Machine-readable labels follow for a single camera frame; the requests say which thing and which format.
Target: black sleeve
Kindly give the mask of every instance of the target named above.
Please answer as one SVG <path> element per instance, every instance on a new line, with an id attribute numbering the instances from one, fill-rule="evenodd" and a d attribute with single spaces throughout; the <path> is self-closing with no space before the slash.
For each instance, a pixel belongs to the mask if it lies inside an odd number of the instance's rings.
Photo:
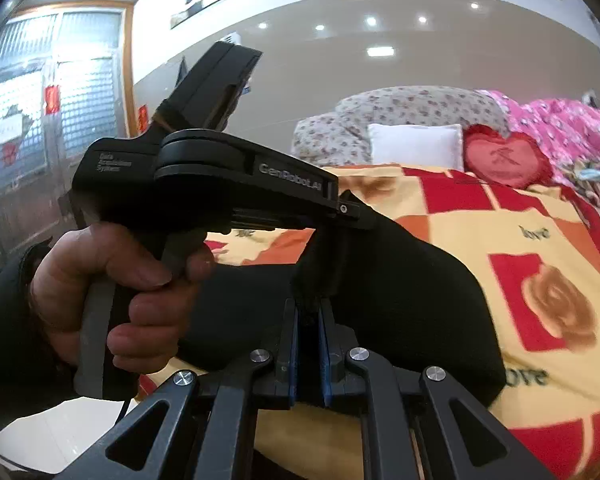
<path id="1" fill-rule="evenodd" d="M 76 397 L 72 370 L 55 356 L 29 309 L 34 263 L 48 250 L 30 247 L 0 270 L 0 430 Z"/>

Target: pink quilt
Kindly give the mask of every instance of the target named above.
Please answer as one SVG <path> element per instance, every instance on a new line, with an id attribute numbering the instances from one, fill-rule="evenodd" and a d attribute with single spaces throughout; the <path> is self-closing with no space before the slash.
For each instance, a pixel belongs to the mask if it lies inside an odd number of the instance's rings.
<path id="1" fill-rule="evenodd" d="M 532 136 L 554 168 L 554 180 L 573 187 L 560 166 L 578 158 L 600 160 L 600 110 L 579 101 L 540 99 L 520 105 L 502 92 L 481 91 L 494 98 L 509 120 L 512 132 Z"/>

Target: white tile floor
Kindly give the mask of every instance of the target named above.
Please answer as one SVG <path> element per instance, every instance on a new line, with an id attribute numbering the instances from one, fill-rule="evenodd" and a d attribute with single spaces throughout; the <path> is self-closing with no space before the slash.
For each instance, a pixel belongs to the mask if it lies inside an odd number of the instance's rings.
<path id="1" fill-rule="evenodd" d="M 137 403 L 132 400 L 131 409 Z M 109 431 L 122 402 L 74 399 L 19 418 L 0 432 L 0 453 L 13 462 L 58 473 Z"/>

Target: red pillow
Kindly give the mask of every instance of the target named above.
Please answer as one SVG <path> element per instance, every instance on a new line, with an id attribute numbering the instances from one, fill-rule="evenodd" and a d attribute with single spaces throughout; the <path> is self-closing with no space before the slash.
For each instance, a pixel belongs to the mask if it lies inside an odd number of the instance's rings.
<path id="1" fill-rule="evenodd" d="M 548 184 L 553 174 L 549 159 L 532 137 L 515 132 L 504 139 L 483 124 L 465 131 L 464 168 L 483 180 L 518 189 Z"/>

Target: hand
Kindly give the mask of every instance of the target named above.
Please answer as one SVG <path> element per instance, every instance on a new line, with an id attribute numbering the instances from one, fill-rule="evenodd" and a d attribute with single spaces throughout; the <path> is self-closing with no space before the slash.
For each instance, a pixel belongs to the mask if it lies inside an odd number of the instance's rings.
<path id="1" fill-rule="evenodd" d="M 129 304 L 130 323 L 107 337 L 113 364 L 140 374 L 157 372 L 176 355 L 189 313 L 214 266 L 207 246 L 187 260 L 186 275 L 170 271 L 133 238 L 128 229 L 99 223 L 71 231 L 42 260 L 29 289 L 29 303 L 58 356 L 78 364 L 84 298 L 95 274 L 141 291 Z"/>

